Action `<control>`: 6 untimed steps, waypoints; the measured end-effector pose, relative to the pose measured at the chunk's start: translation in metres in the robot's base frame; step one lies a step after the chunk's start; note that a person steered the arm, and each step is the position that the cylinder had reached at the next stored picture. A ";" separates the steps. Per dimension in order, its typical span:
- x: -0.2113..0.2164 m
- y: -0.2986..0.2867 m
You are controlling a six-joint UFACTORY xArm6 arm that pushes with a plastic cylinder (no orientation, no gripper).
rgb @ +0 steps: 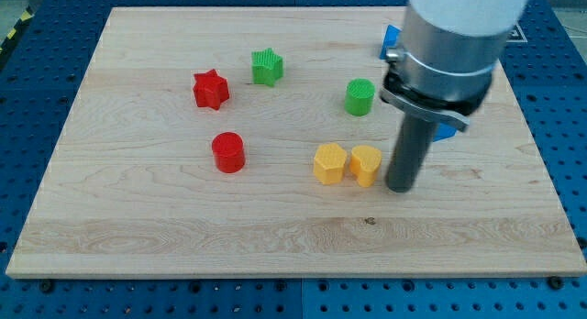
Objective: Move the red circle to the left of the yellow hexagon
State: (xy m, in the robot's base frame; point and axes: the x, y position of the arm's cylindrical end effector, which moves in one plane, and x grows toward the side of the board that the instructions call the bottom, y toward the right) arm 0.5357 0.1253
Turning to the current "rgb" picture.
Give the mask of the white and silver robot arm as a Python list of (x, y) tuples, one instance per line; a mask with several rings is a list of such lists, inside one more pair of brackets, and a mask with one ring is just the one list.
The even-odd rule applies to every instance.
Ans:
[(408, 0), (381, 98), (404, 112), (404, 128), (464, 131), (528, 0)]

